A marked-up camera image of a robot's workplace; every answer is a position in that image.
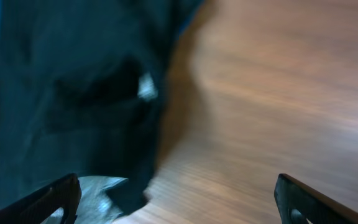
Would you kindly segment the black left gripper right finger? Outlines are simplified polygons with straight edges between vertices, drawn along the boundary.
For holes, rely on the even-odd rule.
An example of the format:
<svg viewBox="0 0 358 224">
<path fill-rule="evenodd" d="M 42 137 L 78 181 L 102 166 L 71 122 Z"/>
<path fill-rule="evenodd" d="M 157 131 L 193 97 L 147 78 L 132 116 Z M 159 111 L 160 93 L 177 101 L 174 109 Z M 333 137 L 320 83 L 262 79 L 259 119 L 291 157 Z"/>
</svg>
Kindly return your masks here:
<svg viewBox="0 0 358 224">
<path fill-rule="evenodd" d="M 279 174 L 274 198 L 282 224 L 356 224 L 358 212 L 288 174 Z"/>
</svg>

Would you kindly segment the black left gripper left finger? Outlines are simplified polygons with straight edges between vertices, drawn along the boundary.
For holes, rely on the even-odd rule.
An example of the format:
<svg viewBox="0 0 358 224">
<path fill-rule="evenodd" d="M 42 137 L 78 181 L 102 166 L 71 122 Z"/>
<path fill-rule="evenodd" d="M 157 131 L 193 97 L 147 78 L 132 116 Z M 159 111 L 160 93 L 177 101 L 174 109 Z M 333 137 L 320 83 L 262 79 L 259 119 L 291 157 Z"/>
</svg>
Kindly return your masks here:
<svg viewBox="0 0 358 224">
<path fill-rule="evenodd" d="M 40 224 L 59 208 L 61 224 L 74 224 L 81 199 L 78 176 L 68 174 L 0 210 L 0 224 Z"/>
</svg>

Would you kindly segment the black shorts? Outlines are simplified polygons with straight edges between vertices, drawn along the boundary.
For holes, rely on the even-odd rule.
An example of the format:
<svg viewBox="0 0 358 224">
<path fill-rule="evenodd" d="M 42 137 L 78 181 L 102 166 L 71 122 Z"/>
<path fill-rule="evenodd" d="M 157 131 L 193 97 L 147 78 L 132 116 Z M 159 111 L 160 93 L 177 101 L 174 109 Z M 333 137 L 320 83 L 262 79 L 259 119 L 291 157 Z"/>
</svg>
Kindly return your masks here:
<svg viewBox="0 0 358 224">
<path fill-rule="evenodd" d="M 64 175 L 120 177 L 146 204 L 166 74 L 194 0 L 11 0 L 1 6 L 0 208 Z"/>
</svg>

